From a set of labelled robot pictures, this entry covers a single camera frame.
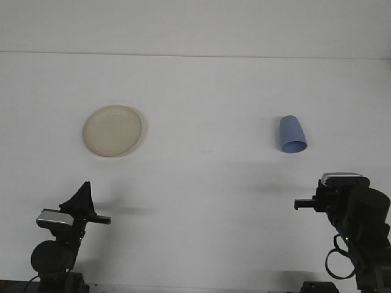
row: cup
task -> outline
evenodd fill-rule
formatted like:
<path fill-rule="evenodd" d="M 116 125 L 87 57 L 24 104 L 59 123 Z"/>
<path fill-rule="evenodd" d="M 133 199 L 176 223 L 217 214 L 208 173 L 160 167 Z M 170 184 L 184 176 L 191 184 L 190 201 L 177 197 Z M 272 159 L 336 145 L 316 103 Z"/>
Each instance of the cup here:
<path fill-rule="evenodd" d="M 299 120 L 292 115 L 280 120 L 280 147 L 285 153 L 298 153 L 305 150 L 307 141 Z"/>

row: round plate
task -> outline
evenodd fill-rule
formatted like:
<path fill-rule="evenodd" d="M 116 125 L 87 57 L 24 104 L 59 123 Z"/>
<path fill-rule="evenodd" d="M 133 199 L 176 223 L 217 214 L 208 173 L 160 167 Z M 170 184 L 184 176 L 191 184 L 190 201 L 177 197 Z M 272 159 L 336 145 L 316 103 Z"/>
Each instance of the round plate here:
<path fill-rule="evenodd" d="M 131 151 L 141 132 L 140 116 L 132 108 L 113 105 L 97 110 L 88 118 L 83 141 L 94 154 L 118 157 Z"/>

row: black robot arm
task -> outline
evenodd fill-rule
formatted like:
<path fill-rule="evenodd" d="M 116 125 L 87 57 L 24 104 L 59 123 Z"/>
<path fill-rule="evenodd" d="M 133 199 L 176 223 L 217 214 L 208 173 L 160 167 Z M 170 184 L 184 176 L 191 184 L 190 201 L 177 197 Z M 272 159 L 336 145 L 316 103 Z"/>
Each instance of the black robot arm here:
<path fill-rule="evenodd" d="M 39 244 L 31 254 L 31 265 L 40 277 L 39 292 L 62 292 L 64 288 L 85 288 L 80 273 L 69 271 L 75 266 L 81 241 L 88 222 L 110 224 L 110 217 L 97 215 L 94 210 L 91 185 L 85 182 L 59 210 L 44 209 L 37 218 L 41 228 L 49 229 L 56 238 Z"/>
<path fill-rule="evenodd" d="M 391 293 L 390 226 L 385 223 L 390 199 L 369 186 L 369 179 L 359 174 L 326 173 L 316 195 L 311 200 L 295 200 L 294 208 L 327 214 L 348 247 L 344 252 L 354 266 L 351 276 L 356 274 L 359 290 Z M 335 246 L 335 251 L 342 251 L 336 240 Z"/>

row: cable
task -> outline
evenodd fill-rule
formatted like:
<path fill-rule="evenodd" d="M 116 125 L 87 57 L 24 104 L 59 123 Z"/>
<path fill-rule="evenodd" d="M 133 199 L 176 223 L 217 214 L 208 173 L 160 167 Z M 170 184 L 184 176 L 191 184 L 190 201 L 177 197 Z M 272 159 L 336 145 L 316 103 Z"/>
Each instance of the cable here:
<path fill-rule="evenodd" d="M 354 269 L 349 275 L 347 275 L 346 277 L 341 277 L 341 276 L 338 276 L 336 275 L 335 273 L 331 272 L 330 268 L 329 268 L 329 256 L 334 253 L 334 252 L 338 252 L 340 253 L 342 256 L 346 257 L 346 258 L 349 258 L 349 253 L 346 251 L 346 250 L 343 250 L 339 247 L 338 243 L 337 243 L 337 238 L 338 237 L 341 237 L 339 234 L 335 235 L 334 236 L 334 247 L 332 250 L 330 250 L 330 252 L 327 254 L 326 256 L 326 261 L 324 262 L 324 266 L 326 268 L 326 271 L 329 273 L 330 276 L 332 276 L 334 279 L 337 279 L 337 280 L 345 280 L 345 279 L 350 279 L 351 277 L 353 277 L 355 274 L 356 274 L 356 269 Z"/>
<path fill-rule="evenodd" d="M 35 276 L 35 277 L 33 277 L 33 278 L 31 278 L 31 279 L 27 282 L 27 284 L 25 285 L 25 287 L 24 287 L 24 289 L 23 289 L 23 293 L 26 293 L 27 287 L 28 287 L 28 286 L 31 284 L 31 282 L 34 281 L 36 278 L 38 278 L 38 275 Z"/>

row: beige plate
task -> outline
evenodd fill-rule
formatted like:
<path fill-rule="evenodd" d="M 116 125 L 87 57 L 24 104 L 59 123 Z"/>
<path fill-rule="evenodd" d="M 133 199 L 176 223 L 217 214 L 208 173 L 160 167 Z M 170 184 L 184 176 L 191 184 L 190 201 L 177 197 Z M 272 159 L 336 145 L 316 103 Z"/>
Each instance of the beige plate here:
<path fill-rule="evenodd" d="M 97 110 L 88 118 L 83 141 L 94 154 L 118 157 L 131 151 L 141 132 L 140 116 L 132 108 L 113 105 Z"/>

